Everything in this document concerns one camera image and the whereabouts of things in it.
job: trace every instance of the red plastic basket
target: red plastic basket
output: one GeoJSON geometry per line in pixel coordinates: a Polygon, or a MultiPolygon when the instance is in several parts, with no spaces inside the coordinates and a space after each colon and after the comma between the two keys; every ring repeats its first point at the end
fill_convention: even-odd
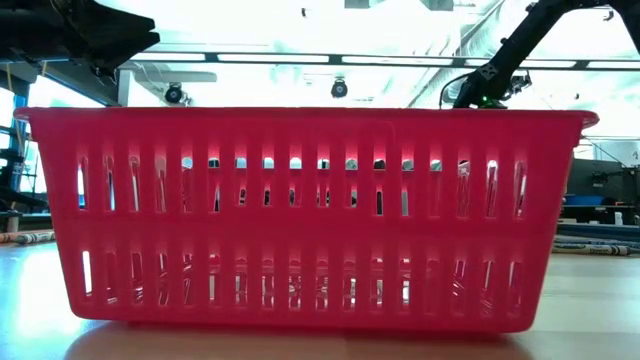
{"type": "Polygon", "coordinates": [[[17,113],[41,149],[78,316],[487,332],[531,325],[572,148],[597,121],[564,111],[17,113]]]}

